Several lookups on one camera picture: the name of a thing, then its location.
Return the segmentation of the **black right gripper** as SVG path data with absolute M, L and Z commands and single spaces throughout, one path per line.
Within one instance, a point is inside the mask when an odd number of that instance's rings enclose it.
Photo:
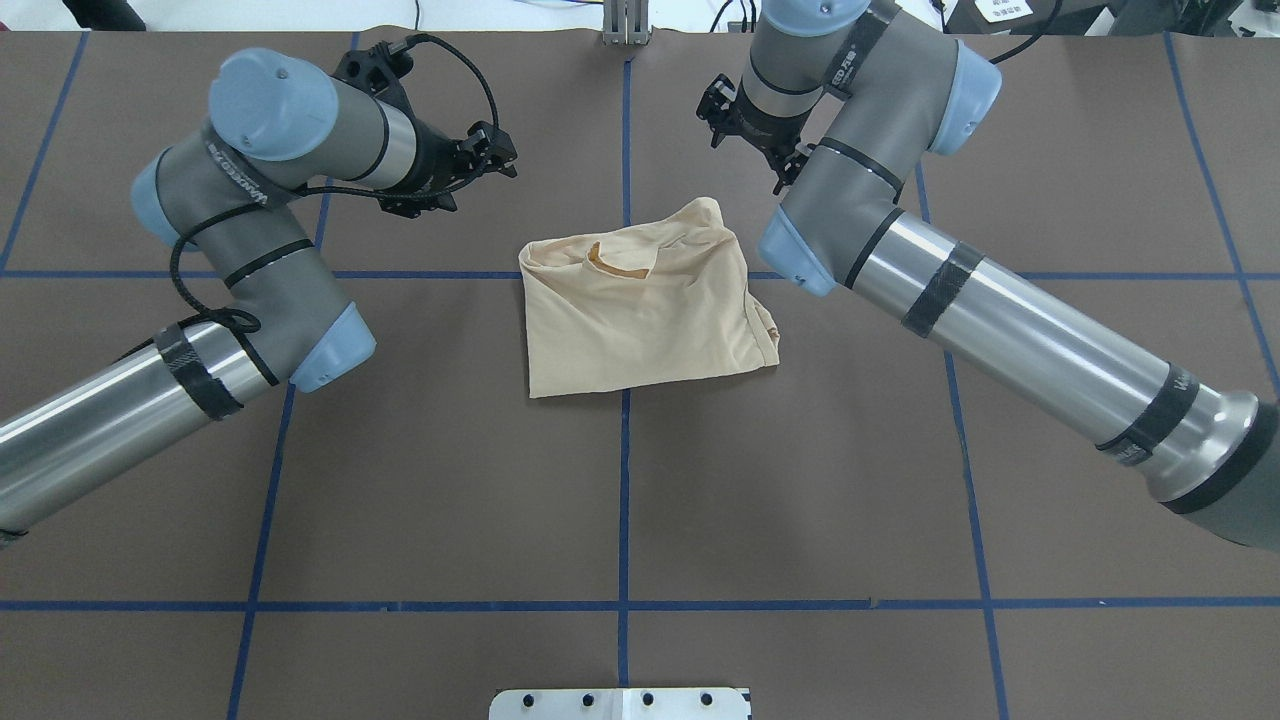
M 806 165 L 815 145 L 800 145 L 801 131 L 813 106 L 797 115 L 780 117 L 758 108 L 737 90 L 726 74 L 718 74 L 704 90 L 696 118 L 710 131 L 710 146 L 718 147 L 724 138 L 744 138 L 765 158 L 777 181 L 772 193 L 780 196 L 783 188 L 795 183 Z

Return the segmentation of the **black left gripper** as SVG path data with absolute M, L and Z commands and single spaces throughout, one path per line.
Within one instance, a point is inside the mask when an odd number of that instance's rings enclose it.
M 380 209 L 416 219 L 426 211 L 458 210 L 447 187 L 466 178 L 497 173 L 516 178 L 518 154 L 507 132 L 490 122 L 476 122 L 465 140 L 454 140 L 425 120 L 413 122 L 416 155 L 404 177 L 406 193 L 381 193 Z

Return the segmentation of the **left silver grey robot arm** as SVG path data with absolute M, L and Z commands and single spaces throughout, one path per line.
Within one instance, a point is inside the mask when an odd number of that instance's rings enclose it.
M 207 115 L 134 179 L 140 223 L 170 251 L 189 307 L 92 377 L 3 424 L 3 544 L 270 388 L 312 392 L 376 341 L 291 205 L 328 193 L 415 219 L 457 209 L 518 156 L 481 72 L 489 117 L 453 138 L 402 85 L 426 33 L 347 53 L 333 72 L 265 47 L 229 55 Z

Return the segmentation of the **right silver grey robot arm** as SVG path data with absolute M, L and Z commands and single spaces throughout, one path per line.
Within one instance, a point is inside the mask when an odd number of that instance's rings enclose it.
M 906 211 L 927 152 L 956 152 L 997 65 L 893 1 L 765 1 L 739 82 L 696 114 L 776 173 L 758 251 L 818 297 L 846 287 L 1140 473 L 1170 512 L 1279 547 L 1277 405 L 1224 393 Z

